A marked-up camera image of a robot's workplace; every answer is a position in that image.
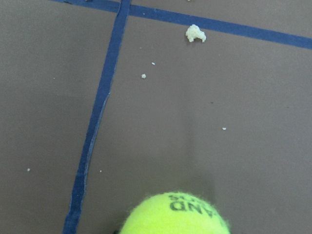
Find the blue tape strip crosswise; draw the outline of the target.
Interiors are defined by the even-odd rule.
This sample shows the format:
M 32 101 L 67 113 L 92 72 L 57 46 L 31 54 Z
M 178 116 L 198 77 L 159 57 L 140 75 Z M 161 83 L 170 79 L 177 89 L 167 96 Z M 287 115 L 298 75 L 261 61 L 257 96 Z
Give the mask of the blue tape strip crosswise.
M 147 6 L 130 4 L 129 15 L 180 25 L 195 24 L 202 29 L 207 29 L 211 31 L 227 33 L 252 39 L 265 40 L 309 50 L 312 48 L 312 39 L 308 37 L 287 34 L 274 30 L 262 29 L 227 21 L 166 11 Z

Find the blue tape strip lengthwise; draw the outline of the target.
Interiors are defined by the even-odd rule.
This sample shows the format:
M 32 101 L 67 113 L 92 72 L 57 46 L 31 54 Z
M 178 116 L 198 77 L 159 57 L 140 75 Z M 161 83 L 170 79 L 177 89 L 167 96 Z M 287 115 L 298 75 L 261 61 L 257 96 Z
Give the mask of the blue tape strip lengthwise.
M 117 15 L 113 24 L 111 38 L 109 41 L 105 62 L 100 76 L 85 141 L 73 184 L 69 210 L 62 229 L 63 234 L 75 234 L 78 230 L 86 193 L 89 165 L 91 162 L 95 141 L 98 135 L 99 126 L 101 124 L 103 111 L 110 95 L 125 25 L 130 11 L 130 4 L 130 0 L 122 0 L 117 9 Z

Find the white foam crumb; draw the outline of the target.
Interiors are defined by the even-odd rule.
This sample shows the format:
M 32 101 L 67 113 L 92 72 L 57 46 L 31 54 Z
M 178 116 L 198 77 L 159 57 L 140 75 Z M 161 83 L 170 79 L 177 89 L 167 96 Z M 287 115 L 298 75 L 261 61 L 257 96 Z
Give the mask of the white foam crumb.
M 196 39 L 199 39 L 204 43 L 206 41 L 206 35 L 203 31 L 200 30 L 200 28 L 192 24 L 188 27 L 188 29 L 185 32 L 185 36 L 189 42 L 194 42 Z

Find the yellow tennis ball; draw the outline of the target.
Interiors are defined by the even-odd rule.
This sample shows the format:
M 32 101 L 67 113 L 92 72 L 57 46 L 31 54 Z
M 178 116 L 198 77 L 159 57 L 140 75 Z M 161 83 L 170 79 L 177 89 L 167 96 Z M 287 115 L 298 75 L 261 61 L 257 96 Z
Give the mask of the yellow tennis ball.
M 125 220 L 121 234 L 229 234 L 227 222 L 209 202 L 167 192 L 143 200 Z

